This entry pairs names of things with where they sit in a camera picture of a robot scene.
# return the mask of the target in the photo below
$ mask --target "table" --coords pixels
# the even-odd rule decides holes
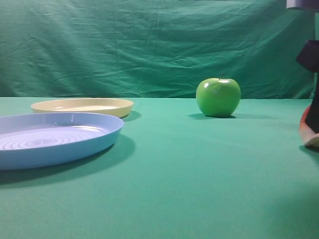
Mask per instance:
[[[0,116],[43,100],[0,98]],[[319,238],[319,153],[298,133],[310,100],[242,100],[229,119],[131,100],[109,151],[0,172],[1,239]]]

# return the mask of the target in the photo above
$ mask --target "blue plate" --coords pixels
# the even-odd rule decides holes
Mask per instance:
[[[112,146],[124,122],[95,113],[0,117],[0,170],[70,162]]]

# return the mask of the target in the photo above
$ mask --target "cream plate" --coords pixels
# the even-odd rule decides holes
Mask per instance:
[[[38,102],[31,108],[34,113],[86,112],[122,118],[130,114],[133,104],[132,101],[113,98],[71,98]]]

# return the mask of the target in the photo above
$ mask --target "apple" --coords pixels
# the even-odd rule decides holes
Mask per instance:
[[[241,90],[233,79],[209,78],[203,80],[196,90],[199,109],[207,117],[225,118],[237,109]]]

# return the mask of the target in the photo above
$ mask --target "green backdrop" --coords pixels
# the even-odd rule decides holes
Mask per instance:
[[[243,98],[308,98],[314,36],[285,0],[0,0],[0,96],[191,98],[224,73]]]

